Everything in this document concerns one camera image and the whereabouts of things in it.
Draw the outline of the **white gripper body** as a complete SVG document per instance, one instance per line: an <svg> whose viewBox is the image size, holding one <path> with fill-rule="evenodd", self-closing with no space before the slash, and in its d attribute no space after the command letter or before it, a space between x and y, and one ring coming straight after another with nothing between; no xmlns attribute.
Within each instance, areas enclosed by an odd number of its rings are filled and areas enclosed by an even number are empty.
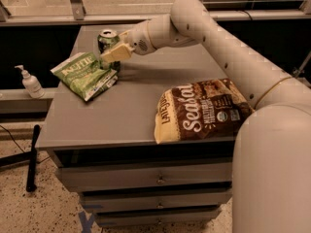
<svg viewBox="0 0 311 233"><path fill-rule="evenodd" d="M150 38L149 24L150 21L145 20L120 34L120 39L129 44L136 54L146 55L156 51Z"/></svg>

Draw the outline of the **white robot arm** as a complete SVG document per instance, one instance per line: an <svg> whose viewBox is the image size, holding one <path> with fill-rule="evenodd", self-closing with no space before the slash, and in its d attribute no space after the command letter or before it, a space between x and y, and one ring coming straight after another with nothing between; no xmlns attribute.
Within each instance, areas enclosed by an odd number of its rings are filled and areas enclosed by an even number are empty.
<svg viewBox="0 0 311 233"><path fill-rule="evenodd" d="M311 89L220 27L199 0L176 0L120 39L104 61L201 44L254 108L235 141L232 233L311 233Z"/></svg>

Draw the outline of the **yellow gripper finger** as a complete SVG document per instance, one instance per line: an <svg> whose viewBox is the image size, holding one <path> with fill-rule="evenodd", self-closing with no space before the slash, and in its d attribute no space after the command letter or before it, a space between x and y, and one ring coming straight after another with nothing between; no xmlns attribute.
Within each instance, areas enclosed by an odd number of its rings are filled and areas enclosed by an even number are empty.
<svg viewBox="0 0 311 233"><path fill-rule="evenodd" d="M113 46L101 44L99 50L100 58L106 63L126 60L130 58L134 52L134 48L124 42L117 43Z"/></svg>

